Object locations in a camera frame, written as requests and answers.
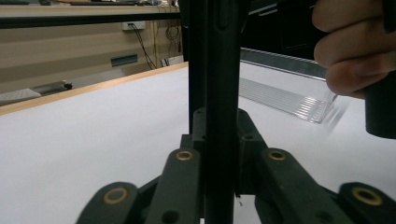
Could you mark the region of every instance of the black cable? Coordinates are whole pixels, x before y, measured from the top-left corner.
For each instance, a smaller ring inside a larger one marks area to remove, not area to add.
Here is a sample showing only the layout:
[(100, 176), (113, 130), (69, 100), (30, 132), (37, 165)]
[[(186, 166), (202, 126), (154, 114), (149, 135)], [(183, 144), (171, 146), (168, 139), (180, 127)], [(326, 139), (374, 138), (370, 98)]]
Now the black cable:
[(166, 29), (166, 38), (168, 40), (170, 40), (170, 44), (169, 44), (169, 48), (168, 48), (168, 55), (169, 58), (171, 58), (171, 48), (172, 46), (175, 47), (175, 52), (174, 52), (174, 58), (176, 56), (176, 51), (178, 49), (177, 46), (177, 42), (176, 40), (179, 40), (179, 44), (180, 44), (180, 31), (178, 29), (178, 27), (176, 25), (173, 25), (172, 23), (168, 23), (168, 28)]
[(145, 58), (146, 58), (146, 62), (148, 63), (148, 67), (152, 70), (153, 68), (151, 67), (151, 65), (154, 66), (154, 68), (157, 68), (157, 66), (155, 66), (154, 62), (150, 59), (148, 53), (146, 52), (145, 49), (145, 45), (143, 44), (143, 39), (142, 36), (140, 35), (140, 32), (137, 30), (136, 25), (132, 24), (132, 28), (134, 28), (134, 32), (136, 33), (137, 39), (140, 42), (140, 46), (142, 47), (142, 50), (145, 54)]

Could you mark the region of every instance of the black cylindrical object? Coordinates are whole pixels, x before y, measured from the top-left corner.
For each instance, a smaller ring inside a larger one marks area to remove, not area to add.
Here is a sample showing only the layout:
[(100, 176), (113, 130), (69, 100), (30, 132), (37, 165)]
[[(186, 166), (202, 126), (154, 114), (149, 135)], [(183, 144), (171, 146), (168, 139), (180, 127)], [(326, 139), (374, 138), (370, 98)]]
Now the black cylindrical object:
[[(383, 0), (384, 26), (396, 29), (396, 1)], [(365, 89), (366, 131), (378, 137), (396, 139), (396, 72)]]

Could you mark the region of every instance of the brass grommet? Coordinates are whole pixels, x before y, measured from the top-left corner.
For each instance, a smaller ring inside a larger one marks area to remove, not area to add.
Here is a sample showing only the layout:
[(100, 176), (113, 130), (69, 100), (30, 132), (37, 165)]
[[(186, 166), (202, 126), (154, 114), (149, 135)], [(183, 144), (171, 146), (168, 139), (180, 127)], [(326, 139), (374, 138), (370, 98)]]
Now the brass grommet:
[(382, 198), (371, 189), (356, 187), (352, 189), (352, 195), (363, 203), (374, 206), (382, 204)]
[(273, 159), (274, 161), (283, 161), (286, 159), (285, 153), (281, 151), (270, 151), (268, 156)]
[(192, 154), (189, 151), (179, 151), (176, 154), (176, 158), (180, 161), (189, 161), (192, 159), (192, 157), (194, 157), (194, 154)]
[(116, 188), (109, 190), (103, 197), (105, 203), (116, 204), (124, 201), (128, 196), (128, 191), (124, 188)]

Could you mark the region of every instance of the electrical cable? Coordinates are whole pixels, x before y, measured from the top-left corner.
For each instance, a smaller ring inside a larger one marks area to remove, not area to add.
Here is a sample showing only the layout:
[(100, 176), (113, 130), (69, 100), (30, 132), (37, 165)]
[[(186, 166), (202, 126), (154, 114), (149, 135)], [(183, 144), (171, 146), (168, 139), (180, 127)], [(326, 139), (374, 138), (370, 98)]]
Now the electrical cable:
[(142, 50), (143, 50), (143, 52), (144, 52), (144, 54), (145, 54), (145, 58), (146, 58), (146, 62), (148, 63), (148, 67), (149, 67), (151, 70), (153, 69), (151, 65), (153, 65), (154, 68), (157, 68), (157, 66), (155, 66), (155, 63), (150, 59), (149, 55), (148, 55), (147, 52), (146, 52), (146, 49), (145, 49), (145, 45), (144, 45), (144, 43), (143, 43), (142, 36), (140, 35), (140, 33), (139, 33), (139, 31), (138, 31), (136, 25), (132, 24), (132, 28), (134, 28), (134, 32), (136, 33), (137, 39), (139, 40), (140, 46), (142, 47)]

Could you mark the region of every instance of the black metal bar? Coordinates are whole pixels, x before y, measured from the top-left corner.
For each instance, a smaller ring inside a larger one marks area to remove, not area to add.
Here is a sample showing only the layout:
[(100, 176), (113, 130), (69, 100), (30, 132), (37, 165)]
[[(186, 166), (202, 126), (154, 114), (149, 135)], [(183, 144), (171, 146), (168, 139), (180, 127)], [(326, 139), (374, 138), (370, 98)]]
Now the black metal bar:
[(156, 21), (179, 18), (179, 12), (101, 16), (5, 17), (0, 18), (0, 29), (83, 25), (121, 21)]
[(205, 223), (233, 223), (240, 51), (238, 0), (208, 1)]
[(189, 53), (190, 133), (192, 133), (193, 113), (195, 110), (205, 106), (208, 39), (206, 12), (207, 0), (190, 1), (190, 8), (188, 8), (187, 12), (189, 15), (189, 43), (187, 51)]

